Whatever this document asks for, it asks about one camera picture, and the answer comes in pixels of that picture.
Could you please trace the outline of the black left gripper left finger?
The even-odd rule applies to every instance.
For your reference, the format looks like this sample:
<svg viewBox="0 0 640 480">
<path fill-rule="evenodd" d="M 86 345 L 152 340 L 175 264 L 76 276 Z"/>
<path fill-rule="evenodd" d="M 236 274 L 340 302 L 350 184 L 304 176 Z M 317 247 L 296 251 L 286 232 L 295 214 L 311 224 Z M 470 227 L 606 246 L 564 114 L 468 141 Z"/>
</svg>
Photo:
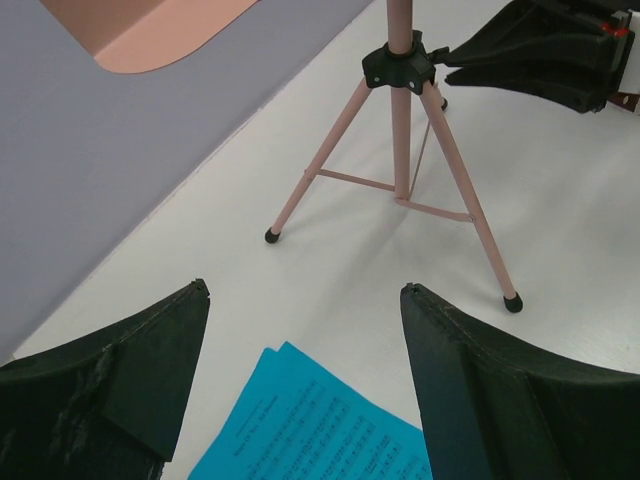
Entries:
<svg viewBox="0 0 640 480">
<path fill-rule="evenodd" d="M 196 279 L 128 318 L 1 368 L 4 479 L 158 479 L 210 307 Z"/>
</svg>

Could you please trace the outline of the blue sheet music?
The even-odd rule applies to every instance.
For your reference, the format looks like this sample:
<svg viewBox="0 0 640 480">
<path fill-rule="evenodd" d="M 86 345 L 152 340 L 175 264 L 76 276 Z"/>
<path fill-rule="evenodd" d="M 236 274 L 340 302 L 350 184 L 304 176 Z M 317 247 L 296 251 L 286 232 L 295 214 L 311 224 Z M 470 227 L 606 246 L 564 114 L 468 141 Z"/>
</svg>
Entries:
<svg viewBox="0 0 640 480">
<path fill-rule="evenodd" d="M 252 382 L 268 382 L 274 375 L 279 360 L 279 351 L 265 348 L 250 377 Z"/>
<path fill-rule="evenodd" d="M 406 479 L 433 474 L 422 431 L 285 342 L 268 382 L 249 378 L 192 479 Z"/>
</svg>

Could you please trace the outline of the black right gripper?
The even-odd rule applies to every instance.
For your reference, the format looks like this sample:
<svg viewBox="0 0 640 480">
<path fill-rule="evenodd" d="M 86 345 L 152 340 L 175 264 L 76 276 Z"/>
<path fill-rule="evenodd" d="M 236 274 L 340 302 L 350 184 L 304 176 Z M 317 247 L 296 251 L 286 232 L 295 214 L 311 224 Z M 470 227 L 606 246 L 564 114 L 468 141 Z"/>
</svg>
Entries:
<svg viewBox="0 0 640 480">
<path fill-rule="evenodd" d="M 449 52 L 445 64 L 463 68 L 450 73 L 446 83 L 528 94 L 581 114 L 602 110 L 608 100 L 638 115 L 639 2 L 598 4 L 610 12 L 603 29 L 620 43 L 609 97 L 606 79 L 582 68 L 485 65 L 540 60 L 600 67 L 608 58 L 608 34 L 602 29 L 602 20 L 565 1 L 509 2 L 469 40 Z"/>
</svg>

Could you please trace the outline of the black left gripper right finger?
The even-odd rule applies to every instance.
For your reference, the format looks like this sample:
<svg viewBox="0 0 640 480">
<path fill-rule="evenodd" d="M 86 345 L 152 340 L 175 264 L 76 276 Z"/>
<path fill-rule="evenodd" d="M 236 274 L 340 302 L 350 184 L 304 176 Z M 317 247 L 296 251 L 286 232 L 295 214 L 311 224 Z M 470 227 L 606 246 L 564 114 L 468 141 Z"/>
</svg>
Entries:
<svg viewBox="0 0 640 480">
<path fill-rule="evenodd" d="M 639 378 L 527 343 L 419 284 L 400 294 L 436 479 L 635 479 Z"/>
</svg>

